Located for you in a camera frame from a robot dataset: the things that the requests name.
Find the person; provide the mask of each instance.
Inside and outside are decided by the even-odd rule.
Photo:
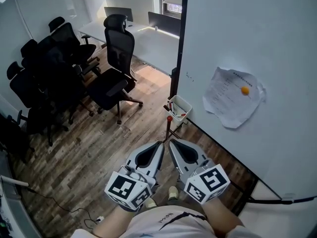
[[[172,186],[166,206],[157,206],[151,198],[145,201],[145,210],[137,214],[117,206],[92,234],[79,229],[71,238],[260,238],[218,198],[202,205],[204,215],[178,197],[177,188]]]

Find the white shirt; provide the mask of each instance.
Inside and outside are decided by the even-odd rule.
[[[120,238],[216,238],[205,217],[180,206],[157,207],[135,216]],[[71,238],[96,238],[78,229]],[[260,238],[245,227],[237,226],[226,238]]]

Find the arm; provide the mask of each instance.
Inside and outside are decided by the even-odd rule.
[[[127,212],[117,206],[100,224],[98,224],[93,234],[100,238],[118,238],[128,228],[135,212]]]
[[[243,226],[241,220],[230,212],[218,198],[206,202],[202,207],[217,237],[225,237],[236,226]]]

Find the computer monitor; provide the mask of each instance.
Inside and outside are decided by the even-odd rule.
[[[106,16],[112,14],[122,14],[126,15],[128,21],[133,22],[132,10],[130,8],[120,8],[120,7],[105,7]]]
[[[149,26],[157,27],[159,30],[176,36],[180,35],[180,19],[150,11],[148,12],[148,15]]]

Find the chair headrest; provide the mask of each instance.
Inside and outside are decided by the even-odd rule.
[[[21,48],[21,55],[22,57],[26,57],[30,54],[32,54],[37,47],[37,42],[35,40],[29,40],[22,48]]]
[[[8,77],[9,80],[13,79],[16,74],[18,74],[21,70],[23,70],[22,67],[18,65],[17,62],[13,62],[8,70],[6,71],[6,76]]]
[[[63,17],[57,17],[57,18],[53,19],[49,23],[50,32],[54,31],[57,27],[62,25],[64,22],[65,22],[65,19]]]
[[[126,27],[125,20],[128,17],[121,14],[112,14],[108,16],[104,21],[104,27],[108,30],[114,30],[121,33],[124,33]]]

